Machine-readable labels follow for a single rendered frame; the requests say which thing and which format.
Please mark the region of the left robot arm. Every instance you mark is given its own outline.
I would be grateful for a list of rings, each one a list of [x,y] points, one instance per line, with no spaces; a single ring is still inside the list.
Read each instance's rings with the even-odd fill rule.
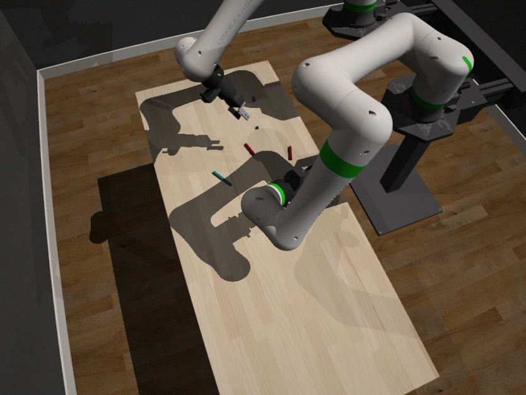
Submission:
[[[455,111],[458,91],[470,88],[463,83],[474,65],[470,50],[410,13],[396,14],[357,41],[296,67],[294,96],[332,131],[285,209],[284,192],[273,183],[242,197],[243,214],[278,249],[297,248],[323,210],[389,139],[390,112],[354,84],[396,60],[416,73],[400,98],[402,110],[416,122],[430,124],[444,110]]]

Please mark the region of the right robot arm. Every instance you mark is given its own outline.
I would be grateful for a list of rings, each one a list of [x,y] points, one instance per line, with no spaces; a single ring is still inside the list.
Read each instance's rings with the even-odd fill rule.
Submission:
[[[225,50],[255,10],[265,0],[224,0],[198,39],[178,41],[174,54],[184,76],[193,82],[206,81]],[[367,28],[385,20],[386,6],[397,0],[344,0],[339,21],[351,28]]]

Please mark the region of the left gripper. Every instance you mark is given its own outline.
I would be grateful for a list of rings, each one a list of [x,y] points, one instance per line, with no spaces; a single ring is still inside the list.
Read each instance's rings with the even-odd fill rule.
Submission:
[[[304,183],[306,175],[303,172],[310,170],[312,166],[313,165],[311,164],[304,168],[302,167],[300,171],[297,168],[294,168],[293,170],[290,170],[286,173],[284,179],[278,179],[273,182],[268,182],[268,184],[273,183],[278,185],[283,190],[285,196],[285,202],[283,205],[284,207],[289,205],[293,197],[296,195],[296,193],[302,186],[302,183]]]

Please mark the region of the turquoise rod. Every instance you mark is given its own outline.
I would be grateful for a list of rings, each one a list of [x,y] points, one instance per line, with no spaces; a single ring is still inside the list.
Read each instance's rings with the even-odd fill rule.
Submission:
[[[217,176],[218,178],[220,178],[223,182],[225,182],[226,184],[228,184],[229,186],[231,186],[231,183],[229,181],[227,181],[224,177],[220,176],[220,174],[218,174],[217,172],[213,171],[213,174],[215,176]]]

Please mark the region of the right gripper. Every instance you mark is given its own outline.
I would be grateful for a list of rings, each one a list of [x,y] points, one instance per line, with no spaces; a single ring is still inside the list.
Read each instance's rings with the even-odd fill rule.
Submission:
[[[250,116],[243,109],[245,105],[244,97],[239,94],[235,86],[231,81],[224,75],[224,71],[217,64],[212,75],[206,80],[201,82],[206,88],[206,91],[200,96],[204,103],[211,103],[218,96],[221,100],[224,100],[229,106],[230,111],[238,120],[243,116],[246,120],[249,120]],[[234,107],[238,108],[236,111]],[[240,114],[239,114],[239,113]]]

